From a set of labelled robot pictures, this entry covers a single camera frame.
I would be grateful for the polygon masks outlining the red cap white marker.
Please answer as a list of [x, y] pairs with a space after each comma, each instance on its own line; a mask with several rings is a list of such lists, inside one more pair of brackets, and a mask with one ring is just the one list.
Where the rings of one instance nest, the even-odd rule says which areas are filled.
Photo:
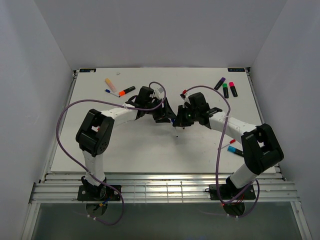
[[226, 148], [226, 147], [228, 147], [228, 146], [230, 146], [230, 145], [234, 144], [235, 142], [236, 142], [236, 140], [235, 140], [235, 139], [232, 139], [230, 142], [228, 142], [228, 143], [226, 143], [226, 144], [222, 145], [221, 147], [218, 147], [218, 150], [219, 150], [219, 149], [224, 149], [224, 148]]

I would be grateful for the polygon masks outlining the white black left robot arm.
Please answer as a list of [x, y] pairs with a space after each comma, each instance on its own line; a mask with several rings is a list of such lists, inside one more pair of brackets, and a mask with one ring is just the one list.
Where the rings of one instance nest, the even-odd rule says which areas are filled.
[[87, 173], [82, 184], [89, 184], [88, 193], [100, 200], [106, 195], [106, 181], [103, 169], [103, 154], [107, 149], [113, 128], [135, 121], [145, 114], [152, 115], [156, 123], [172, 123], [176, 114], [167, 99], [160, 97], [160, 90], [143, 86], [138, 95], [132, 96], [125, 104], [110, 110], [91, 109], [85, 116], [75, 137], [82, 150]]

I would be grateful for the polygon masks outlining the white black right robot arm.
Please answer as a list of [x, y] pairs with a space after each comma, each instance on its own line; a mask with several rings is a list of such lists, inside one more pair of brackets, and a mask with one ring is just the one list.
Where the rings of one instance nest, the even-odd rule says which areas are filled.
[[187, 94], [178, 106], [175, 127], [190, 127], [195, 122], [214, 131], [221, 132], [242, 145], [244, 163], [226, 180], [218, 185], [216, 191], [237, 199], [244, 193], [244, 187], [257, 176], [284, 159], [283, 150], [272, 127], [266, 123], [254, 125], [230, 117], [222, 109], [211, 108], [201, 92]]

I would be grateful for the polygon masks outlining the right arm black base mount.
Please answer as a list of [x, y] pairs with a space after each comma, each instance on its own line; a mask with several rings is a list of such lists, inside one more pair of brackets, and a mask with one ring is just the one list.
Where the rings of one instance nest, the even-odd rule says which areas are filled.
[[[228, 201], [232, 198], [234, 198], [241, 190], [241, 189], [231, 189], [226, 184], [219, 185], [219, 192], [220, 197], [224, 201]], [[209, 187], [207, 187], [204, 190], [205, 193], [209, 193], [211, 200], [219, 200], [218, 197], [218, 191], [215, 184], [210, 184]], [[254, 187], [250, 185], [240, 196], [236, 198], [237, 200], [255, 200], [256, 199], [256, 193], [254, 190]]]

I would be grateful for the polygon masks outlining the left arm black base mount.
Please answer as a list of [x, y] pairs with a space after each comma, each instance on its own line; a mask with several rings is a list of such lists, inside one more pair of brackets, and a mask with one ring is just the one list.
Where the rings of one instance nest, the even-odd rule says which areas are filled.
[[78, 201], [120, 201], [121, 197], [113, 188], [103, 184], [98, 186], [90, 184], [85, 176], [81, 177], [82, 185], [79, 186], [77, 193]]

